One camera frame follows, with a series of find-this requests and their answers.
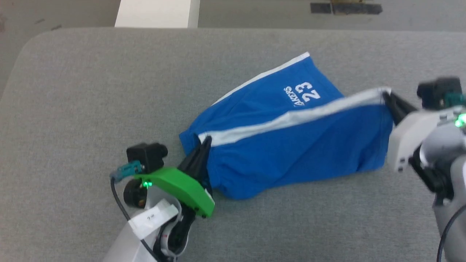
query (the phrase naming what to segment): blue shorts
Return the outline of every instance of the blue shorts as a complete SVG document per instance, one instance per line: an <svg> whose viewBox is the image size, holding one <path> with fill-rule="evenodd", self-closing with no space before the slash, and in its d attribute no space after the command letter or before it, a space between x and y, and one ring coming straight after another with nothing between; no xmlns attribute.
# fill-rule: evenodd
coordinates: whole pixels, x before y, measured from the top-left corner
<svg viewBox="0 0 466 262"><path fill-rule="evenodd" d="M384 164L393 121L382 92L344 98L308 53L235 88L180 134L188 154L212 137L212 187L233 199Z"/></svg>

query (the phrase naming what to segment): gray fabric surface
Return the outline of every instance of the gray fabric surface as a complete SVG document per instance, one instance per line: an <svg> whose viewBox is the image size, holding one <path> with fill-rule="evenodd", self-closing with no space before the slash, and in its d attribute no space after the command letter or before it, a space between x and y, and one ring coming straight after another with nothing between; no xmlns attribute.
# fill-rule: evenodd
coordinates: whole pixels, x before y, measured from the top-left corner
<svg viewBox="0 0 466 262"><path fill-rule="evenodd" d="M0 101L0 261L101 260L125 223L108 174L126 147L160 141L166 165L176 165L178 133L260 72L309 51L346 95L389 85L419 105L419 81L465 79L465 42L463 33L319 30L39 35ZM439 240L433 195L412 171L384 168L246 201L214 196L214 216L195 222L183 261L425 262Z"/></svg>

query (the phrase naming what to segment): number 23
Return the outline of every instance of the number 23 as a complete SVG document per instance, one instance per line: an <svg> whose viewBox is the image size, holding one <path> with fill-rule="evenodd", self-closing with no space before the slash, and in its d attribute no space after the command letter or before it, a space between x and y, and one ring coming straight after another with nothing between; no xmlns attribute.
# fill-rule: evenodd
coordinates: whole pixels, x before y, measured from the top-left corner
<svg viewBox="0 0 466 262"><path fill-rule="evenodd" d="M304 82L302 84L299 84L295 87L295 90L296 92L298 92L299 94L301 94L303 92L303 89L306 88L306 89L312 89L312 85L308 82ZM314 99L319 99L320 98L320 95L317 93L317 91L315 90L310 90L309 93L304 93L302 95L302 99L305 101L305 102L309 102L311 100L311 98L314 98Z"/></svg>

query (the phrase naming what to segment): black cable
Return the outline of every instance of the black cable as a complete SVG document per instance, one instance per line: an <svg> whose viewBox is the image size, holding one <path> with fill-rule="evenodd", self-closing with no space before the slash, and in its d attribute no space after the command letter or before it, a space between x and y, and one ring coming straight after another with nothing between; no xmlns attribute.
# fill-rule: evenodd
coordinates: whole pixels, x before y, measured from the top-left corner
<svg viewBox="0 0 466 262"><path fill-rule="evenodd" d="M440 243L439 243L439 249L437 251L437 262L442 262L442 252L443 252L443 246L445 245L445 240L446 240L446 235L448 234L448 231L453 225L453 222L461 215L464 211L466 210L466 205L462 206L460 209L458 209L455 214L450 218L448 221L447 225L445 226L445 229L443 230L442 236L440 237Z"/></svg>
<svg viewBox="0 0 466 262"><path fill-rule="evenodd" d="M110 179L110 186L112 187L112 193L113 197L115 198L116 204L120 208L121 212L123 213L124 217L126 218L127 221L129 221L130 215L128 215L128 212L126 212L126 209L124 209L123 204L121 203L120 199L118 198L118 195L116 194L117 191L115 190L115 178ZM152 251L152 249L147 245L146 241L144 239L141 239L141 243L147 250L147 252L150 253L150 255L155 259L155 261L161 261L158 256Z"/></svg>

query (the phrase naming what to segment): blue fabric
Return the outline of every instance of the blue fabric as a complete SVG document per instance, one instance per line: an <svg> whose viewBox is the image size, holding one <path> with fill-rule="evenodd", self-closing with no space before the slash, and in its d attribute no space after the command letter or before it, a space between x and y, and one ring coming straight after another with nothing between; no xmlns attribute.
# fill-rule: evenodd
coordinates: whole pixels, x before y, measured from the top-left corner
<svg viewBox="0 0 466 262"><path fill-rule="evenodd" d="M302 89L302 83L312 88ZM311 90L319 98L313 95L305 101L303 95ZM291 99L292 93L298 101ZM214 104L180 134L180 140L188 154L204 132L256 127L339 98L341 93L306 58ZM384 105L362 104L234 143L215 145L212 140L210 182L227 197L246 199L276 186L374 170L384 164L392 125Z"/></svg>

